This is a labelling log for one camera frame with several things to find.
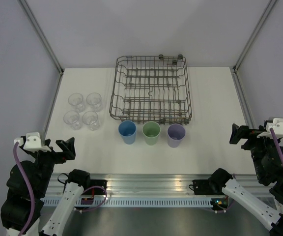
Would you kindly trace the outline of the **clear glass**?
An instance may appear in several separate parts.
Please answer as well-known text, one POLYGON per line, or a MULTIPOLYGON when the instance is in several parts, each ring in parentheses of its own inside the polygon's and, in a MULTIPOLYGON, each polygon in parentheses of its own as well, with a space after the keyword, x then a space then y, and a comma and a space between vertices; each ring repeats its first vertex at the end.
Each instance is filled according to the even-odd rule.
POLYGON ((100 112, 103 110, 102 96, 99 93, 90 93, 86 98, 86 102, 92 111, 100 112))
POLYGON ((72 106, 78 113, 85 110, 84 97, 80 93, 74 93, 69 96, 68 103, 72 106))
POLYGON ((63 121, 73 130, 79 130, 82 127, 82 120, 80 114, 77 111, 68 111, 63 116, 63 121))
POLYGON ((98 130, 101 126, 98 114, 94 111, 84 113, 82 116, 82 122, 92 131, 98 130))

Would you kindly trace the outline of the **blue plastic cup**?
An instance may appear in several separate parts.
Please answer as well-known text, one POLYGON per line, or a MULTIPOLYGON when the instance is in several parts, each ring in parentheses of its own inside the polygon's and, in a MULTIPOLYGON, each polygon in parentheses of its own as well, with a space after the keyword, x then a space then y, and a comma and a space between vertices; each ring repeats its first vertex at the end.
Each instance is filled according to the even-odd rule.
POLYGON ((130 120, 123 121, 118 126, 118 132, 125 144, 131 145, 135 142, 137 127, 132 121, 130 120))

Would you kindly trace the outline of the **purple plastic cup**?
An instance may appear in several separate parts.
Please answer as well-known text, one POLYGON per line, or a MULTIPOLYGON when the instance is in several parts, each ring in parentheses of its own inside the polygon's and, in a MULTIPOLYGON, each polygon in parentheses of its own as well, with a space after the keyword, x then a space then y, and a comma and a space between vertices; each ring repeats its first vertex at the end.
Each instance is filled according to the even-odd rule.
POLYGON ((171 148, 176 148, 180 145, 181 141, 186 135, 185 128, 180 124, 172 124, 167 130, 168 145, 171 148))

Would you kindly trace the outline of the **green plastic cup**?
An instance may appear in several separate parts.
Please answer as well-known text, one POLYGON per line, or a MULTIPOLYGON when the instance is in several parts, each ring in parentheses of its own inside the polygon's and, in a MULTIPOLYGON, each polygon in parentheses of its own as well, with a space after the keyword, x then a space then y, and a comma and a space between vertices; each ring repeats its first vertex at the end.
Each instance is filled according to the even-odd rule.
POLYGON ((157 143, 157 140, 161 133, 161 128, 158 123, 149 121, 143 125, 142 133, 144 135, 146 144, 153 146, 157 143))

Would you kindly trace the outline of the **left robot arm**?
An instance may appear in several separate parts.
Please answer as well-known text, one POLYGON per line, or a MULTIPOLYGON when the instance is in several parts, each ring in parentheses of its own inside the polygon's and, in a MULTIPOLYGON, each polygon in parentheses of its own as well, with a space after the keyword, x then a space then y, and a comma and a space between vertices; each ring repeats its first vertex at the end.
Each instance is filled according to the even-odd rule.
POLYGON ((74 169, 64 182, 63 195, 48 222, 39 228, 42 199, 46 195, 56 164, 74 160, 75 139, 57 140, 60 152, 55 152, 49 139, 42 141, 38 134, 21 136, 14 141, 13 157, 16 162, 6 183, 7 198, 1 207, 1 221, 9 236, 60 236, 67 220, 75 210, 81 195, 105 187, 91 185, 90 174, 74 169))

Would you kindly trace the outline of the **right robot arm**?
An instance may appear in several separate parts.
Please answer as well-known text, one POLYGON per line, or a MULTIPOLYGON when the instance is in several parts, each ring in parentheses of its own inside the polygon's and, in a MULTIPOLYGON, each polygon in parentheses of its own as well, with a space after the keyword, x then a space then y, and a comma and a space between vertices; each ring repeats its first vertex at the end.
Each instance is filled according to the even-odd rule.
POLYGON ((208 179, 209 190, 223 193, 251 213, 271 236, 283 236, 283 118, 265 121, 263 126, 251 129, 246 125, 232 125, 230 144, 241 140, 241 149, 251 153, 258 183, 267 187, 276 207, 270 207, 246 190, 232 174, 218 168, 208 179))

